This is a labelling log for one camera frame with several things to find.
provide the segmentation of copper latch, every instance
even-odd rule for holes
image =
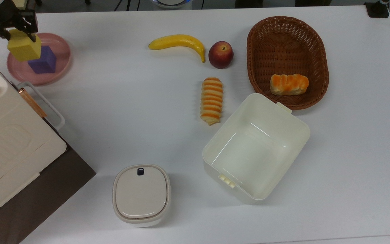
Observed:
[[[25,100],[26,103],[43,119],[44,117],[48,116],[45,111],[43,111],[42,108],[35,102],[35,100],[31,97],[30,94],[24,89],[21,88],[19,90],[20,96]]]

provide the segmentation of spiral bread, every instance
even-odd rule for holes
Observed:
[[[219,122],[222,112],[222,82],[216,77],[208,77],[201,89],[201,119],[209,125]]]

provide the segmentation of toy bread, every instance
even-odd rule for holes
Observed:
[[[270,91],[277,96],[299,95],[306,92],[308,78],[301,74],[272,75]]]
[[[222,112],[222,82],[216,77],[208,77],[201,89],[201,119],[209,125],[219,122]]]

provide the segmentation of purple cube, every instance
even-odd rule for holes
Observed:
[[[28,65],[36,74],[55,73],[57,58],[49,46],[42,46],[40,58],[29,60]]]

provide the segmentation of brown woven basket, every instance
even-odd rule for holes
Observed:
[[[255,92],[292,110],[319,102],[329,84],[322,39],[308,24],[292,17],[270,17],[251,29],[247,39],[247,66]],[[270,78],[274,74],[302,74],[308,77],[309,86],[300,95],[273,95]]]

